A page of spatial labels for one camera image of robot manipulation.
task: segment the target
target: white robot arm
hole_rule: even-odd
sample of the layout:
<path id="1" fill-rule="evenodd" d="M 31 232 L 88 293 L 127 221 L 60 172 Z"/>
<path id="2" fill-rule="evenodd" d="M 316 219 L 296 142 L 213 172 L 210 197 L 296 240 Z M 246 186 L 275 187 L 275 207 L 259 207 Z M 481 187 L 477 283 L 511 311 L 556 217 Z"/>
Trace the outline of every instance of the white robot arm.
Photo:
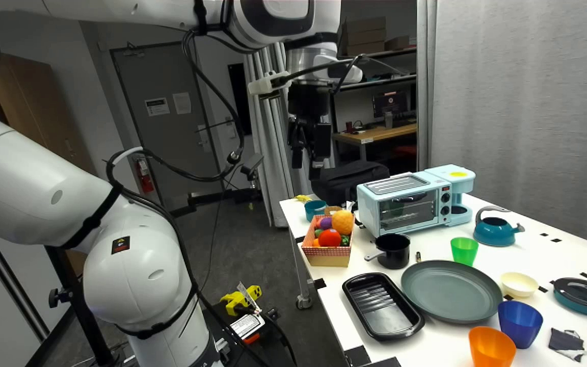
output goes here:
<path id="1" fill-rule="evenodd" d="M 296 41 L 289 44 L 296 70 L 336 57 L 341 0 L 0 0 L 1 10 L 222 31 L 242 48 Z M 49 247 L 72 242 L 110 191 L 108 182 L 0 122 L 1 239 Z M 114 197 L 100 226 L 79 233 L 75 251 L 89 253 L 85 302 L 98 318 L 128 334 L 139 363 L 201 363 L 210 331 L 171 223 L 141 203 Z"/>

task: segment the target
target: floor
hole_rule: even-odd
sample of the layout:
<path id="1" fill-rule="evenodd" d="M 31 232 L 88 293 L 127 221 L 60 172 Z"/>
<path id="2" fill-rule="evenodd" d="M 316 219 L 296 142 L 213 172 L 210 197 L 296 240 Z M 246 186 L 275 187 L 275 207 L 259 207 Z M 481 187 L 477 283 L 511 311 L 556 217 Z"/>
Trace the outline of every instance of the floor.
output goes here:
<path id="1" fill-rule="evenodd" d="M 232 292 L 239 280 L 259 283 L 263 288 L 259 304 L 265 310 L 276 310 L 278 326 L 292 340 L 300 367 L 345 365 L 321 305 L 316 302 L 312 310 L 296 310 L 298 280 L 289 232 L 266 226 L 263 203 L 207 203 L 178 217 L 178 229 L 193 259 L 193 273 L 210 302 Z M 123 342 L 114 326 L 101 323 L 101 331 L 110 346 Z M 40 367 L 77 365 L 89 354 L 79 323 L 69 319 Z"/>

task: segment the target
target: fruit basket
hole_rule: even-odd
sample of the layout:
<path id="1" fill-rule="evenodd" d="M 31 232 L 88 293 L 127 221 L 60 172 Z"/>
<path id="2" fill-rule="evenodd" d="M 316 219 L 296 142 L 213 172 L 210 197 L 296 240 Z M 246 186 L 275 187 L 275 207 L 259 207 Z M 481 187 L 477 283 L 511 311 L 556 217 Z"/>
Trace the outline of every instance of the fruit basket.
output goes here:
<path id="1" fill-rule="evenodd" d="M 325 217 L 328 217 L 328 214 L 312 217 L 307 233 L 302 242 L 302 251 L 307 256 L 309 264 L 313 264 L 313 266 L 346 266 L 351 263 L 351 228 L 353 228 L 353 223 L 349 229 L 342 229 L 342 236 L 346 236 L 346 240 L 341 240 L 338 245 L 332 245 L 332 247 L 323 247 L 318 242 L 318 229 L 320 229 L 321 219 L 325 219 Z"/>

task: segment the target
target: green plate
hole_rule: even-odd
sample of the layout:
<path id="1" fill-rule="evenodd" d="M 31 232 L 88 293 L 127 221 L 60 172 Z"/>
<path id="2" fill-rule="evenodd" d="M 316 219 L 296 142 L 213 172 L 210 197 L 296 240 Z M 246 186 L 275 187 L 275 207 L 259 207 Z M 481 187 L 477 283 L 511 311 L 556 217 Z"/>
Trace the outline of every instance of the green plate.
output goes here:
<path id="1" fill-rule="evenodd" d="M 407 266 L 401 289 L 419 310 L 448 323 L 483 323 L 501 304 L 501 289 L 488 275 L 454 260 Z"/>

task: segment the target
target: door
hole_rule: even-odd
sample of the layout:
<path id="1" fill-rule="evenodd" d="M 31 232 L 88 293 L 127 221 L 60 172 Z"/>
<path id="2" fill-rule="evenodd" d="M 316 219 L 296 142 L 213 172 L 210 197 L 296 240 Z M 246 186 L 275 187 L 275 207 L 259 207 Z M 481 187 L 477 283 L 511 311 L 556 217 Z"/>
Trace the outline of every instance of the door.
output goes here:
<path id="1" fill-rule="evenodd" d="M 178 43 L 116 48 L 114 67 L 143 146 L 193 174 L 217 174 L 197 82 Z M 156 193 L 167 209 L 190 193 L 219 191 L 217 182 L 190 182 L 148 159 Z"/>

